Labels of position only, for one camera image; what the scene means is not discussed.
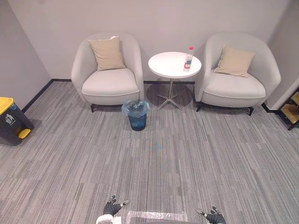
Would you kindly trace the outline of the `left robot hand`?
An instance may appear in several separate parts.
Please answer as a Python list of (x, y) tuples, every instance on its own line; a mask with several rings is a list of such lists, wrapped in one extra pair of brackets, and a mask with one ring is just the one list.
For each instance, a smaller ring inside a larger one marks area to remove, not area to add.
[(112, 195), (109, 198), (109, 201), (106, 203), (103, 209), (103, 215), (106, 220), (112, 220), (114, 215), (116, 215), (124, 206), (129, 205), (131, 202), (130, 199), (127, 199), (121, 203), (116, 202), (116, 196)]

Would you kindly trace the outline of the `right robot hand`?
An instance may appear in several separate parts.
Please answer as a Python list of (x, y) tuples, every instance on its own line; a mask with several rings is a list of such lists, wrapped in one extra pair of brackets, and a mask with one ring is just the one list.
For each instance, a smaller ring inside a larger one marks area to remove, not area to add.
[(205, 213), (202, 209), (196, 209), (196, 212), (204, 216), (210, 224), (226, 224), (224, 216), (213, 206), (210, 213)]

